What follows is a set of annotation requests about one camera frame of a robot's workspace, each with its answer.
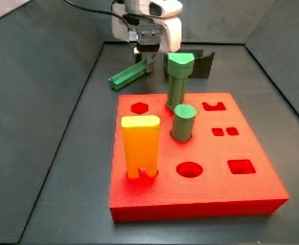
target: gray wall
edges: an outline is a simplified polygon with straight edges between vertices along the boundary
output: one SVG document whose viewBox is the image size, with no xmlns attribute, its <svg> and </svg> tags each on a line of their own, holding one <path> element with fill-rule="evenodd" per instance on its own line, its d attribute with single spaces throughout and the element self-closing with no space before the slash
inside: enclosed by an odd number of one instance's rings
<svg viewBox="0 0 299 245">
<path fill-rule="evenodd" d="M 102 38 L 93 14 L 33 0 L 0 19 L 0 243 L 17 242 Z"/>
<path fill-rule="evenodd" d="M 110 1 L 74 0 L 85 7 L 109 10 Z M 184 5 L 184 42 L 245 43 L 261 17 L 276 0 L 180 0 Z M 104 39 L 113 41 L 110 17 L 97 14 Z"/>
<path fill-rule="evenodd" d="M 299 0 L 279 0 L 245 45 L 299 114 Z"/>
</svg>

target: hole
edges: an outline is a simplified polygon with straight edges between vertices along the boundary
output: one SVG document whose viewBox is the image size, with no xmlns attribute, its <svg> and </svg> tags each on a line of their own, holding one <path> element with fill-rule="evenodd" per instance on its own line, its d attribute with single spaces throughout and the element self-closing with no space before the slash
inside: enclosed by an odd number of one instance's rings
<svg viewBox="0 0 299 245">
<path fill-rule="evenodd" d="M 194 178 L 202 172 L 202 167 L 193 162 L 184 162 L 177 165 L 176 172 L 185 178 Z"/>
<path fill-rule="evenodd" d="M 225 129 L 225 133 L 227 133 L 229 136 L 239 135 L 239 132 L 237 132 L 237 130 L 236 130 L 235 127 L 228 127 L 228 128 Z"/>
<path fill-rule="evenodd" d="M 144 114 L 148 111 L 148 104 L 137 102 L 132 105 L 130 110 L 137 115 Z"/>
<path fill-rule="evenodd" d="M 212 133 L 215 136 L 223 136 L 224 135 L 224 131 L 221 128 L 215 127 L 210 130 L 212 130 Z"/>
<path fill-rule="evenodd" d="M 248 159 L 228 160 L 227 165 L 232 174 L 255 173 L 252 162 Z"/>
<path fill-rule="evenodd" d="M 221 102 L 217 102 L 216 105 L 210 105 L 206 102 L 202 102 L 201 105 L 205 111 L 225 111 L 225 107 Z"/>
</svg>

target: circular hole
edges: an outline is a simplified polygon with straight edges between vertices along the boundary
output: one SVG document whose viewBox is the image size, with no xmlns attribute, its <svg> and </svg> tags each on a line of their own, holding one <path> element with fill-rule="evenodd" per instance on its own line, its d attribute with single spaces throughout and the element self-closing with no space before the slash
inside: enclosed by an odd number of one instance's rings
<svg viewBox="0 0 299 245">
<path fill-rule="evenodd" d="M 177 165 L 176 172 L 185 178 L 194 178 L 202 172 L 202 167 L 193 162 L 184 162 Z"/>
</svg>

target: rectangular hole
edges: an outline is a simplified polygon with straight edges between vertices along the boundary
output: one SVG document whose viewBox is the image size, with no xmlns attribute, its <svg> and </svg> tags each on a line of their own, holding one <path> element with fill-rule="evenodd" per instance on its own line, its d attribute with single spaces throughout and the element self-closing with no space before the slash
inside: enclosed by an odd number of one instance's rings
<svg viewBox="0 0 299 245">
<path fill-rule="evenodd" d="M 253 164 L 248 159 L 241 160 L 228 160 L 228 169 L 232 174 L 253 174 Z"/>
</svg>

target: green rectangular block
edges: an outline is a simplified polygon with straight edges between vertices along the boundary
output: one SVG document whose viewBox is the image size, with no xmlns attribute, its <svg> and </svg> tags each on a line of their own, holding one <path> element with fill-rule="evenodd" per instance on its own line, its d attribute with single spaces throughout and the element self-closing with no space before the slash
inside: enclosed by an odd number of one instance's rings
<svg viewBox="0 0 299 245">
<path fill-rule="evenodd" d="M 114 75 L 108 79 L 110 88 L 113 90 L 120 90 L 125 87 L 132 81 L 134 81 L 141 75 L 145 74 L 146 70 L 146 61 L 142 60 L 128 69 L 125 69 L 121 73 Z"/>
</svg>

